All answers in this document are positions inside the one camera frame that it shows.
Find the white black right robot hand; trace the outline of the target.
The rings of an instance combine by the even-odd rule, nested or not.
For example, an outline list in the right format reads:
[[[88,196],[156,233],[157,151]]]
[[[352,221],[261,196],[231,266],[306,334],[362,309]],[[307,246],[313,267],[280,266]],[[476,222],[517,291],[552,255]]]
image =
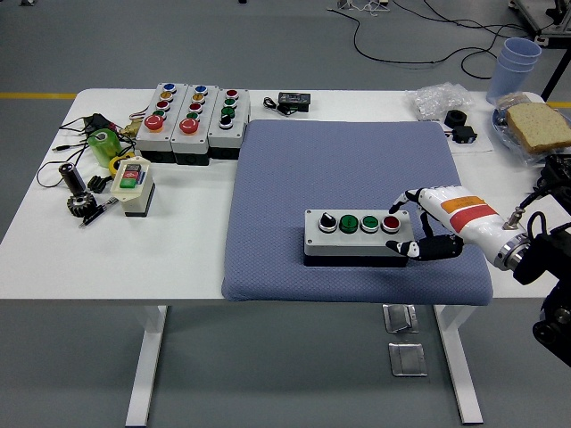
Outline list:
[[[426,237],[418,241],[389,240],[386,246],[410,259],[429,261],[461,254],[474,244],[502,271],[515,270],[529,246],[517,220],[506,221],[483,199],[463,186],[426,187],[405,191],[389,209],[415,202]]]

